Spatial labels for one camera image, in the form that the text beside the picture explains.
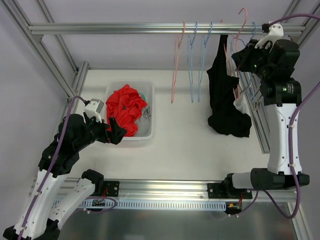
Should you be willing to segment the black tank top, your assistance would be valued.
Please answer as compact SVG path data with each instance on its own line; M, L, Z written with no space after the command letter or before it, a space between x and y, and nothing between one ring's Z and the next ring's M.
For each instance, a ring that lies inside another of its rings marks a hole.
M239 84L239 78L227 74L227 35L219 37L217 53L213 64L206 72L209 80L209 105L212 114L208 125L221 135L248 138L252 127L251 117L234 106L233 91Z

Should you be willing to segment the pink wire hanger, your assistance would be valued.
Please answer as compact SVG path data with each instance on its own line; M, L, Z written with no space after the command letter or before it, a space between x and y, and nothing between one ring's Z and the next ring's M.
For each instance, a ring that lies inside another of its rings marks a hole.
M244 18L243 25L242 25L241 29L239 30L239 32L237 33L237 35L233 35L233 34L231 35L232 38L235 40L235 48L236 48L236 50L238 49L238 41L239 41L240 33L243 31L244 26L246 25L247 19L248 19L248 10L247 10L245 7L243 7L243 8L238 12L238 14L240 15L242 12L245 13L245 18ZM227 67L227 71L226 71L226 72L227 72L228 74L232 74L233 71L232 71L232 69L231 69L231 62L230 62L230 59L229 59L229 57L228 57L227 45L226 45L226 44L223 45L223 49L224 49L224 54L225 54L226 67ZM240 97L239 97L239 94L240 94L240 86L239 86L239 84L237 85L236 88L233 88L232 91L233 91L234 100L237 101L237 100L240 98Z
M186 23L183 22L183 28L180 35L176 35L174 38L174 57L173 57L173 72L172 72L172 85L171 85L171 97L170 103L173 104L175 100L176 81L178 74L179 58L181 44L185 35Z

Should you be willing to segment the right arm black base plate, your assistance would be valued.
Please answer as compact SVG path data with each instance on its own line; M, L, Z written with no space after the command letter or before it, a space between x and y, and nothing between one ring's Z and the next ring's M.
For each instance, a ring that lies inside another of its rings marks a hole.
M234 188L223 182L208 183L207 194L209 199L250 200L253 198L251 191L247 191L245 188Z

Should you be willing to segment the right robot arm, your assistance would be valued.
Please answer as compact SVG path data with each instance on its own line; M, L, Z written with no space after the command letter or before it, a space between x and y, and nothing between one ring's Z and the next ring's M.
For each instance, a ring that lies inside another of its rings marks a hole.
M215 188L218 194L236 198L247 190L289 190L309 185L298 151L298 108L302 103L301 84L292 77L300 56L299 45L288 39L268 40L262 46L252 39L232 55L243 73L260 79L260 93L267 112L269 159L266 168L229 173Z

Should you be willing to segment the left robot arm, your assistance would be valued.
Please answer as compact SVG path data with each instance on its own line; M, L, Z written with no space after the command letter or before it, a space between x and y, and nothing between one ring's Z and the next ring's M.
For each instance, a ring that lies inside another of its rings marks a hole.
M104 175L88 169L76 187L57 205L54 200L80 158L80 151L94 142L117 145L127 130L114 117L98 122L86 114L66 116L50 145L42 152L31 197L19 221L4 230L7 240L56 240L66 220L90 196L102 196Z

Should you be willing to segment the red tank top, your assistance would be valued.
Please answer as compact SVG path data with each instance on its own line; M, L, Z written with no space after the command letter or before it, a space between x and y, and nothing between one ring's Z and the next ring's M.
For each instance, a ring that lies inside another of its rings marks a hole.
M105 104L107 124L111 125L109 118L115 118L116 123L127 130L125 136L133 137L139 129L136 121L142 116L142 110L148 106L139 92L126 84L115 90Z

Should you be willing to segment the grey tank top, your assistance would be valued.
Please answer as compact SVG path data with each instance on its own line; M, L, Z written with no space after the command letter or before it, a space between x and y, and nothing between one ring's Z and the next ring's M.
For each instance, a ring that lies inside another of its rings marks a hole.
M142 110L141 117L135 122L137 125L136 137L146 137L149 135L151 128L151 108L148 106Z

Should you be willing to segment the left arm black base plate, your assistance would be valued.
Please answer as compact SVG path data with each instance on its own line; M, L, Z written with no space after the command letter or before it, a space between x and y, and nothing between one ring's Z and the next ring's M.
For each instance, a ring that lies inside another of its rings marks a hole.
M120 182L115 180L105 180L102 187L103 197L118 197L120 190Z

